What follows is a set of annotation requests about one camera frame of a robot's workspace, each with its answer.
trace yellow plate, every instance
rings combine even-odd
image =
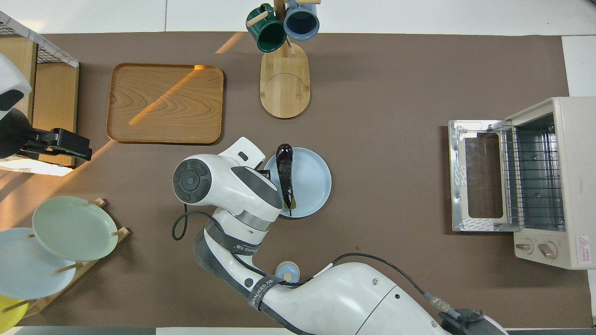
[[[23,315],[25,315],[25,312],[27,312],[29,304],[26,303],[23,306],[19,306],[5,313],[2,313],[2,310],[6,307],[13,306],[15,303],[21,301],[22,300],[19,299],[12,299],[7,298],[5,296],[0,296],[0,334],[4,333],[10,328],[13,328],[19,321],[21,321]]]

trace mug handle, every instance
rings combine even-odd
[[[260,7],[260,10],[262,13],[264,13],[265,11],[267,11],[269,14],[267,15],[268,19],[272,19],[275,18],[275,12],[273,11],[273,7],[271,7],[271,5],[269,4],[262,4]]]

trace warning label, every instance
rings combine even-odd
[[[590,256],[590,239],[587,235],[578,236],[579,246],[579,262],[580,263],[591,263],[592,257]]]

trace mug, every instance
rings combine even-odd
[[[297,4],[289,0],[290,7],[285,14],[284,29],[289,37],[305,41],[313,38],[319,31],[319,18],[316,16],[316,5]]]
[[[273,7],[269,4],[262,4],[259,8],[255,8],[249,13],[246,21],[257,17],[265,11],[268,12],[265,18],[250,27],[246,27],[246,29],[253,35],[259,50],[273,52],[284,44],[286,38],[284,24],[275,17]]]

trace oven knob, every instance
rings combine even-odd
[[[542,253],[545,258],[555,259],[557,258],[557,246],[553,242],[542,243],[538,245],[538,250]]]
[[[516,244],[516,249],[523,250],[528,255],[534,251],[532,241],[528,240],[527,238],[523,240],[523,243]]]

